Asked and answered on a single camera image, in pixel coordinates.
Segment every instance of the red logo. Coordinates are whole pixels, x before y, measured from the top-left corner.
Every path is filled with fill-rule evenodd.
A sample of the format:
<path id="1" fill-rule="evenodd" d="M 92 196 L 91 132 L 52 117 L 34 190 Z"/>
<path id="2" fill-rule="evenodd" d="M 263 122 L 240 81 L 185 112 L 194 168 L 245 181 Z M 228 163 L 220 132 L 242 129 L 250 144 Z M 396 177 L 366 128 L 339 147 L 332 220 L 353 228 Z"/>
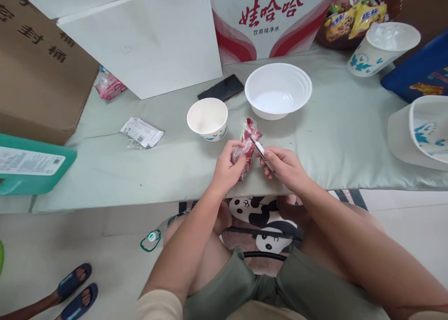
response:
<path id="1" fill-rule="evenodd" d="M 247 19 L 249 19 L 249 27 L 254 27 L 259 24 L 257 20 L 258 9 L 260 8 L 259 0 L 254 0 L 253 8 L 250 9 L 246 7 L 246 12 L 241 11 L 241 19 L 239 21 L 240 25 L 247 25 Z M 275 11 L 281 10 L 284 14 L 286 12 L 286 17 L 293 17 L 297 8 L 302 6 L 303 3 L 300 0 L 291 0 L 290 2 L 286 2 L 283 4 L 283 7 L 280 7 L 275 0 L 271 0 L 269 5 L 262 8 L 260 12 L 260 18 L 266 17 L 266 21 L 272 22 L 275 19 Z"/>

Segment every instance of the hand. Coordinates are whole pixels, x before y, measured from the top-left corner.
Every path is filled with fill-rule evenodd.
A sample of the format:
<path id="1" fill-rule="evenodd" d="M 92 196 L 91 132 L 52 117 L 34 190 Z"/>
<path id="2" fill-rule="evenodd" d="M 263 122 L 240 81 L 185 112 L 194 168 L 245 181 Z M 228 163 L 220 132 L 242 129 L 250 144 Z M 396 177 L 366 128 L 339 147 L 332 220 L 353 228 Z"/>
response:
<path id="1" fill-rule="evenodd" d="M 309 182 L 307 173 L 293 151 L 271 146 L 265 149 L 265 157 L 271 163 L 279 180 L 289 190 L 296 193 L 301 184 Z M 260 165 L 264 168 L 265 175 L 272 179 L 273 174 L 262 158 Z"/>
<path id="2" fill-rule="evenodd" d="M 243 172 L 246 158 L 244 155 L 238 158 L 235 165 L 232 164 L 230 157 L 234 147 L 243 147 L 240 140 L 229 140 L 216 161 L 215 173 L 211 181 L 210 188 L 222 193 L 224 196 L 238 181 Z"/>

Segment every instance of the plastic cup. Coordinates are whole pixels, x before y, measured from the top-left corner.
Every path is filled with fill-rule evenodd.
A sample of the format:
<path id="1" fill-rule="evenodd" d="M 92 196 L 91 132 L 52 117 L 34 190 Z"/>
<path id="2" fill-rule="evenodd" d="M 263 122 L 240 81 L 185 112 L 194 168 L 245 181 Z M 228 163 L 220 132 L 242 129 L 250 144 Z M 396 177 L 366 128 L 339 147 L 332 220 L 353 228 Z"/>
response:
<path id="1" fill-rule="evenodd" d="M 392 114 L 387 143 L 404 162 L 448 171 L 448 96 L 420 97 Z"/>
<path id="2" fill-rule="evenodd" d="M 381 35 L 376 32 L 378 29 L 383 31 Z M 392 49 L 389 40 L 394 32 L 395 45 Z M 420 32 L 408 24 L 399 22 L 372 24 L 365 38 L 347 62 L 347 69 L 359 77 L 372 76 L 417 46 L 420 39 Z"/>
<path id="3" fill-rule="evenodd" d="M 221 140 L 227 133 L 228 110 L 217 98 L 204 98 L 194 103 L 187 114 L 190 129 L 206 141 Z"/>

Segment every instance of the white paper cup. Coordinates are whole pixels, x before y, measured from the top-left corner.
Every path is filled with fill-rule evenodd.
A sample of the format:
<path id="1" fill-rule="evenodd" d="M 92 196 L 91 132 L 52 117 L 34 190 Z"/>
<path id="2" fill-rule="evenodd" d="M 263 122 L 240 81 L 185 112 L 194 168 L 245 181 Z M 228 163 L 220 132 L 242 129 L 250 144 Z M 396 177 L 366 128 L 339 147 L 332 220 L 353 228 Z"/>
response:
<path id="1" fill-rule="evenodd" d="M 221 140 L 227 133 L 227 107 L 217 98 L 204 98 L 194 103 L 187 114 L 191 130 L 207 141 Z"/>
<path id="2" fill-rule="evenodd" d="M 395 49 L 386 47 L 386 39 L 374 37 L 375 28 L 378 27 L 386 31 L 398 32 L 394 37 L 396 41 Z M 347 62 L 347 69 L 350 73 L 359 77 L 372 76 L 408 50 L 417 46 L 420 39 L 420 32 L 408 24 L 399 22 L 374 24 L 367 31 L 365 38 Z"/>

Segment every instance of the cardboard box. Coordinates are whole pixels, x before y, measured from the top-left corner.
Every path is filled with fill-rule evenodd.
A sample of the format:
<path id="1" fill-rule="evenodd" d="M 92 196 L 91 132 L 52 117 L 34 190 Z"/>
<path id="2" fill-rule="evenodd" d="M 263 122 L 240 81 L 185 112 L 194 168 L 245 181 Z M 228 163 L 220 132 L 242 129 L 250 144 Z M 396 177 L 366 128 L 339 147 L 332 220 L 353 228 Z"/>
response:
<path id="1" fill-rule="evenodd" d="M 221 63 L 306 51 L 332 0 L 210 0 Z"/>
<path id="2" fill-rule="evenodd" d="M 63 145 L 99 64 L 27 0 L 0 0 L 0 132 Z"/>

